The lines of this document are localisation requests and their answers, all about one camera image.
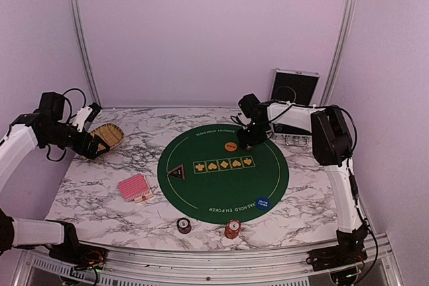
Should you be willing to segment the orange big blind button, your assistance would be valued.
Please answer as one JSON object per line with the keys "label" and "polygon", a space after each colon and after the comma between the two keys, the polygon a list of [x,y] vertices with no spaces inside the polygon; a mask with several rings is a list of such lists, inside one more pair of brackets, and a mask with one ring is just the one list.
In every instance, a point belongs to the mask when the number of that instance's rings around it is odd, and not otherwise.
{"label": "orange big blind button", "polygon": [[234,152],[238,149],[238,145],[235,142],[226,142],[225,150],[228,152]]}

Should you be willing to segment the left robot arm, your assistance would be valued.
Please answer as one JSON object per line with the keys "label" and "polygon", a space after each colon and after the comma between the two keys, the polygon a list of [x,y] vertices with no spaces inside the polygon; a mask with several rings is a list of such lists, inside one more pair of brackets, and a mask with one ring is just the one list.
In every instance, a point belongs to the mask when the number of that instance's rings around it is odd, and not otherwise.
{"label": "left robot arm", "polygon": [[[73,150],[87,159],[108,152],[110,145],[85,124],[94,120],[101,108],[97,103],[84,105],[76,114],[63,117],[70,105],[65,94],[45,92],[39,107],[19,115],[1,140],[1,185],[4,186],[17,166],[35,148]],[[12,248],[51,246],[50,256],[69,263],[93,261],[102,252],[80,244],[73,224],[57,220],[28,220],[1,214],[1,251]]]}

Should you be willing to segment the red poker chip stack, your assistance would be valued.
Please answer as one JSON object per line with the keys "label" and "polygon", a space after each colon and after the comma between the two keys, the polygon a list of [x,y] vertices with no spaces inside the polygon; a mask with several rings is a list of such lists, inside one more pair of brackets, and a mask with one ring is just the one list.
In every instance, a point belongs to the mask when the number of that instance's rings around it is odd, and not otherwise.
{"label": "red poker chip stack", "polygon": [[241,231],[241,222],[239,220],[232,219],[227,222],[227,225],[225,226],[224,235],[228,239],[234,239],[238,237],[240,231]]}

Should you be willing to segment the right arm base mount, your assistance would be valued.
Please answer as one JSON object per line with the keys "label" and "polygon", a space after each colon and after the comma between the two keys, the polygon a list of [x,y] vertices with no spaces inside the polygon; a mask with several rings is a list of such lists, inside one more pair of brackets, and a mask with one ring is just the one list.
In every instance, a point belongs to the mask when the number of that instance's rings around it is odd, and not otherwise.
{"label": "right arm base mount", "polygon": [[322,271],[358,263],[367,258],[365,249],[342,253],[339,246],[331,246],[310,251],[306,258],[306,263],[312,266],[313,271]]}

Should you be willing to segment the black triangular dealer button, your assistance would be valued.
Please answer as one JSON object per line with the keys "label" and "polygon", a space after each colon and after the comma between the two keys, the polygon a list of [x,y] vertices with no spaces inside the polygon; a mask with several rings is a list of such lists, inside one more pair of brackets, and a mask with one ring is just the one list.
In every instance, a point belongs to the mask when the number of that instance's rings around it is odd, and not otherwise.
{"label": "black triangular dealer button", "polygon": [[181,165],[175,167],[174,169],[170,170],[168,172],[168,175],[171,177],[178,178],[180,180],[185,180],[186,177],[185,177],[185,173],[184,173],[184,165],[181,164]]}

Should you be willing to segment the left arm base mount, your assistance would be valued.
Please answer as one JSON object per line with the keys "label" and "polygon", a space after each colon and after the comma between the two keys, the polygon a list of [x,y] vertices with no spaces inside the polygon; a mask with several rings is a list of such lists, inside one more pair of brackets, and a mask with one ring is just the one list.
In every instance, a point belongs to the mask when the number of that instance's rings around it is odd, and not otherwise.
{"label": "left arm base mount", "polygon": [[77,250],[60,245],[55,245],[49,250],[50,257],[80,268],[103,266],[106,254],[105,248],[86,244],[81,245]]}

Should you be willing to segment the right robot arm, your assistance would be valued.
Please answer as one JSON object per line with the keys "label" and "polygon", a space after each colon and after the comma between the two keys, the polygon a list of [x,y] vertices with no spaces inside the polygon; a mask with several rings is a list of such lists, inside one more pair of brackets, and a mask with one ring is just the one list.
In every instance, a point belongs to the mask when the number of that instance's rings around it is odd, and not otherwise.
{"label": "right robot arm", "polygon": [[359,190],[353,173],[352,155],[357,136],[349,132],[347,113],[337,105],[304,106],[294,102],[261,102],[254,94],[238,103],[249,119],[237,131],[240,147],[249,149],[268,139],[276,125],[287,125],[309,134],[312,153],[329,178],[338,215],[338,245],[332,259],[340,265],[363,254],[368,227],[359,209]]}

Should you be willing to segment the blue small blind button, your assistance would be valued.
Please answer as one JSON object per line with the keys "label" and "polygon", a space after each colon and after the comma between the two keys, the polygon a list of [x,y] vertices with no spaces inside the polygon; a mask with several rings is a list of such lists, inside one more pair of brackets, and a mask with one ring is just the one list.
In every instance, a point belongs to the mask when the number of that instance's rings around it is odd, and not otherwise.
{"label": "blue small blind button", "polygon": [[269,210],[271,207],[271,201],[269,198],[260,197],[260,198],[256,199],[255,206],[259,210]]}

